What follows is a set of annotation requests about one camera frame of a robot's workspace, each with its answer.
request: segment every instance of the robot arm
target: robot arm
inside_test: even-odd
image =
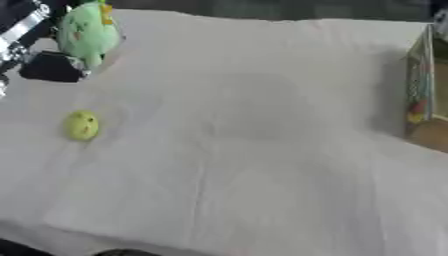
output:
[[[77,81],[83,75],[74,70],[63,54],[44,52],[33,55],[29,50],[40,38],[52,35],[52,30],[66,14],[67,6],[78,4],[79,0],[0,0],[0,96],[8,84],[4,73],[19,64],[23,65],[20,74],[27,78],[43,76],[52,80],[50,74],[36,72],[36,67],[42,67],[43,61],[50,64],[53,61],[58,67],[71,69],[76,78],[69,82]]]

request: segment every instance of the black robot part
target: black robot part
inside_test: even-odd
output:
[[[75,69],[69,56],[50,52],[31,55],[29,49],[40,38],[53,35],[68,6],[75,8],[84,2],[86,1],[0,0],[0,74],[22,64],[19,74],[27,79],[77,82],[82,78],[85,72]],[[21,30],[18,27],[27,27],[26,33],[17,36],[16,32]]]

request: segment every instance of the red object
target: red object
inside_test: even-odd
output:
[[[425,105],[426,105],[426,99],[423,99],[417,103],[415,103],[412,107],[411,107],[411,112],[412,113],[423,113],[425,112]]]

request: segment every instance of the table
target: table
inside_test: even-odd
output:
[[[424,24],[116,11],[118,63],[76,86],[12,74],[0,236],[57,255],[446,255],[445,154],[400,137]],[[67,141],[88,108],[102,133]]]

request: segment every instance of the dark floor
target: dark floor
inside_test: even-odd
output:
[[[108,0],[115,8],[173,10],[214,17],[404,21],[428,21],[431,1],[448,2],[448,0]]]

